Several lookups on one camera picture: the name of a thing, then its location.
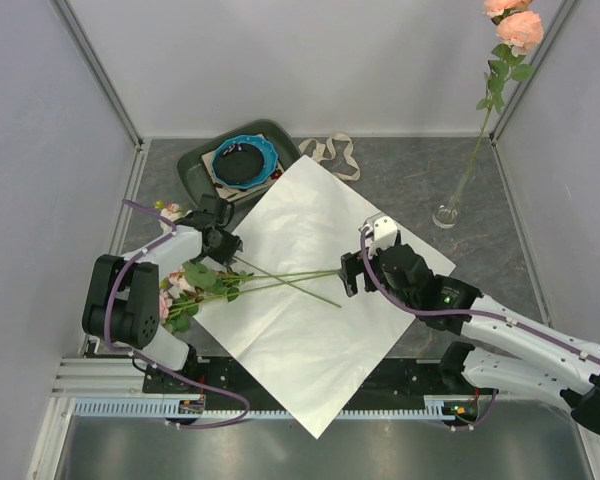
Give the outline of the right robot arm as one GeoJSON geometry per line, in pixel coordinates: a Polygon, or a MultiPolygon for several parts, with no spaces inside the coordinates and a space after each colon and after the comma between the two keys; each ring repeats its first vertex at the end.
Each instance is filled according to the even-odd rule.
{"type": "Polygon", "coordinates": [[[600,435],[600,344],[533,321],[458,279],[435,274],[408,245],[341,258],[348,296],[359,276],[429,328],[460,336],[443,355],[438,381],[447,392],[467,387],[528,395],[600,435]]]}

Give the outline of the peach double rose stem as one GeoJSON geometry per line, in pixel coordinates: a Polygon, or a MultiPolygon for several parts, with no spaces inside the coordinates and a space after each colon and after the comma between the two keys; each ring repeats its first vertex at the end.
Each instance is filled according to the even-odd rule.
{"type": "Polygon", "coordinates": [[[476,109],[485,115],[465,170],[474,169],[489,121],[493,114],[501,114],[504,109],[505,86],[530,79],[535,67],[526,57],[544,39],[542,18],[531,10],[529,1],[485,1],[483,13],[495,25],[498,43],[491,50],[488,70],[484,73],[485,93],[476,109]]]}

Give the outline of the cream printed ribbon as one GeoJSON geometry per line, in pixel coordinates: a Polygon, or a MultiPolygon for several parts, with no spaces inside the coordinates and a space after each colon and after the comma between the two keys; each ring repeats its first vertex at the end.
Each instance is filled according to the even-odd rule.
{"type": "Polygon", "coordinates": [[[338,155],[341,155],[350,172],[333,172],[333,175],[345,182],[357,182],[361,178],[359,164],[353,156],[354,142],[350,136],[344,133],[336,133],[324,142],[317,138],[304,139],[299,143],[298,151],[302,156],[311,158],[317,164],[335,161],[338,155]]]}

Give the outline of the white wrapping paper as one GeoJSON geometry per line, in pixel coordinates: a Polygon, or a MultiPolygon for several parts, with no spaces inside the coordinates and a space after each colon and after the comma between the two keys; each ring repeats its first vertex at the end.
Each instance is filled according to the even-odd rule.
{"type": "Polygon", "coordinates": [[[330,275],[297,288],[250,282],[235,301],[210,302],[196,316],[314,438],[414,320],[379,293],[348,297],[334,274],[378,211],[314,160],[299,159],[236,227],[244,242],[237,267],[330,275]]]}

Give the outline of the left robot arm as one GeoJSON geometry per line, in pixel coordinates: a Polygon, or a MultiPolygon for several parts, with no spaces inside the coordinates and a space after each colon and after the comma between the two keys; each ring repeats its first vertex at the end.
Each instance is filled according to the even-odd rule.
{"type": "Polygon", "coordinates": [[[155,370],[178,393],[199,382],[197,354],[191,345],[160,323],[159,283],[189,260],[209,258],[227,266],[242,250],[242,240],[228,232],[232,203],[203,195],[198,207],[178,219],[165,209],[126,206],[155,217],[166,230],[155,240],[122,256],[97,258],[82,314],[82,329],[114,351],[128,352],[155,370]]]}

